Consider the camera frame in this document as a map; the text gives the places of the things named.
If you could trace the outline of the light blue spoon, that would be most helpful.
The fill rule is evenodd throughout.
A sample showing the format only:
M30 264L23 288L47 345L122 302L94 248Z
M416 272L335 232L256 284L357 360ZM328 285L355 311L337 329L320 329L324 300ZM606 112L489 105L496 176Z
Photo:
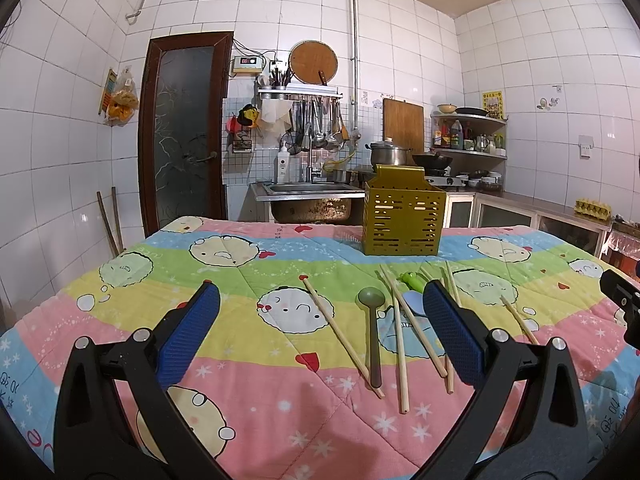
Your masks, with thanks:
M404 292L402 296L415 316L420 316L421 318L426 317L423 307L423 296L420 292L408 290L408 292Z

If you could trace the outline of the dark green spoon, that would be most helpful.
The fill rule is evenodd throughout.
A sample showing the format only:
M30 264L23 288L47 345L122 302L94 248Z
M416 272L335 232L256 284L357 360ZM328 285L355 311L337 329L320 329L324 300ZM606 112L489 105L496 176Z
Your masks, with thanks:
M366 287L358 292L358 301L369 311L369 356L370 377L373 388L382 387L380 345L378 344L378 309L385 304L384 294L375 287Z

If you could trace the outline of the kitchen counter cabinets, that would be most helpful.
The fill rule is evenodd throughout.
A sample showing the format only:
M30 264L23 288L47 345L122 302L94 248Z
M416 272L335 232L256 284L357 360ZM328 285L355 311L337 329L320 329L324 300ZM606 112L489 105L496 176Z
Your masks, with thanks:
M612 232L610 222L581 216L573 207L518 194L474 190L447 191L444 227L512 228L529 226L559 237L584 252L602 258Z

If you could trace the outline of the yellow egg tray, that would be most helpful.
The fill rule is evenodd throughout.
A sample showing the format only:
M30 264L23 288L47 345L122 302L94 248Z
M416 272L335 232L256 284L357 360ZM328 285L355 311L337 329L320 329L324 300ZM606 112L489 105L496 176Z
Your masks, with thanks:
M598 202L597 200L587 200L586 198L578 198L575 200L574 211L576 214L589 217L601 222L608 222L612 216L612 208L608 204Z

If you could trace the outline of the colourful cartoon quilt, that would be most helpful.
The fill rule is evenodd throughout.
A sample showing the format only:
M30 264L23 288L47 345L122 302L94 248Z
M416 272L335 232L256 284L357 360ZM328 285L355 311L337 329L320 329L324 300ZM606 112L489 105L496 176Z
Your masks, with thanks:
M80 336L99 344L151 327L205 281L221 311L183 380L170 389L206 448L237 479L405 479L470 400L437 373L400 308L410 410L400 412L392 292L380 270L454 283L490 328L529 341L564 339L582 388L589 453L613 443L639 377L623 313L600 291L605 264L527 226L448 229L434 257L375 257L354 226L278 226L183 217L102 263L25 315L1 338L1 402L43 463L53 460L55 405ZM370 372L375 287L383 400L369 388L299 281L311 285Z

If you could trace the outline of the corner shelf with bottles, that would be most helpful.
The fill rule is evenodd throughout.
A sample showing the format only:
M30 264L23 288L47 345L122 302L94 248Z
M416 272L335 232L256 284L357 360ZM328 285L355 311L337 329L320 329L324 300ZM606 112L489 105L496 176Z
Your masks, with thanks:
M506 173L506 120L490 117L477 108L457 108L445 114L431 112L431 148L450 157L450 174L474 171Z

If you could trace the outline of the black wok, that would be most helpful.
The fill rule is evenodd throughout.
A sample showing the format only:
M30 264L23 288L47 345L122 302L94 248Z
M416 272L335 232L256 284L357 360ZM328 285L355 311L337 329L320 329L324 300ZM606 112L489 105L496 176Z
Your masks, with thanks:
M412 159L416 166L428 171L444 171L452 162L451 157L433 152L413 154Z

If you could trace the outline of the white soap bottle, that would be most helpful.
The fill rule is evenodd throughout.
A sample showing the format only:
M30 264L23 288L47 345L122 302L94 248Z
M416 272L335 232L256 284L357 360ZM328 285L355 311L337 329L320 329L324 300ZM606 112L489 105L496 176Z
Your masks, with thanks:
M290 166L290 152L286 144L282 143L277 158L277 184L288 183L288 166Z

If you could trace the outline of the steel cooking pot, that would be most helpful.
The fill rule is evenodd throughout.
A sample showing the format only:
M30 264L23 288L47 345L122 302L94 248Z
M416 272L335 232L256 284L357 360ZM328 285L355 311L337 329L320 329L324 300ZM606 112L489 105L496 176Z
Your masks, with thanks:
M390 140L371 142L366 145L370 151L371 165L377 166L405 166L411 154L410 148L393 144Z

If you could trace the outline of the rectangular wooden cutting board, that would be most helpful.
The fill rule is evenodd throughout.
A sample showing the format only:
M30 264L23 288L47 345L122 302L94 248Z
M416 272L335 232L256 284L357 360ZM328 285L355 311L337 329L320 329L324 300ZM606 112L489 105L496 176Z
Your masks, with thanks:
M424 152L424 108L404 101L384 99L383 138L406 148L406 164L414 166L412 156Z

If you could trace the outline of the hanging utensil rack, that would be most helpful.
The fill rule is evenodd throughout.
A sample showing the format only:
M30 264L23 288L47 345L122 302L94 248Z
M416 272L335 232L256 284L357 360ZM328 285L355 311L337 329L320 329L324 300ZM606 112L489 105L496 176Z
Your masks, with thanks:
M293 154L335 152L349 141L343 93L322 84L289 84L257 90L259 134Z

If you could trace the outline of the round wooden cutting board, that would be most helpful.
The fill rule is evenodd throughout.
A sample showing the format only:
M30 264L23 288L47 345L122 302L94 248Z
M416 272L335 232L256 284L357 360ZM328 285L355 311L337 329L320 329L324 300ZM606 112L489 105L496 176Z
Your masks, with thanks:
M326 86L337 73L335 52L321 41L302 41L291 50L288 67L303 84Z

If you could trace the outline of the wooden sticks against wall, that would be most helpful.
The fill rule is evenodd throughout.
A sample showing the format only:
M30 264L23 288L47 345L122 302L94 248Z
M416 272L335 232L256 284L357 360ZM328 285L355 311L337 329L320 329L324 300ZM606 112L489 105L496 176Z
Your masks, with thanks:
M98 203L101 219L106 232L108 246L110 246L112 255L119 256L125 251L124 238L122 237L122 228L120 227L117 191L114 186L111 187L111 204L112 214L108 214L105 202L100 191L96 192L96 202Z

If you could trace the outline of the white wall socket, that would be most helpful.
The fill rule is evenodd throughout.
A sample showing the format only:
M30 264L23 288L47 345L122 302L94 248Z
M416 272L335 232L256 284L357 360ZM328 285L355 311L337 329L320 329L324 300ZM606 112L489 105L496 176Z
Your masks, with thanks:
M594 148L594 140L592 136L578 136L579 157L581 159L590 159Z

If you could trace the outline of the wall power meter box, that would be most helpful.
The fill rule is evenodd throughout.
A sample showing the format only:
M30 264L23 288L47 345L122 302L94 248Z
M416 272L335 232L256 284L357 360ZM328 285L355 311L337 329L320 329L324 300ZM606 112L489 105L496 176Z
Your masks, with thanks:
M237 55L231 64L233 75L257 76L262 73L265 60L258 55Z

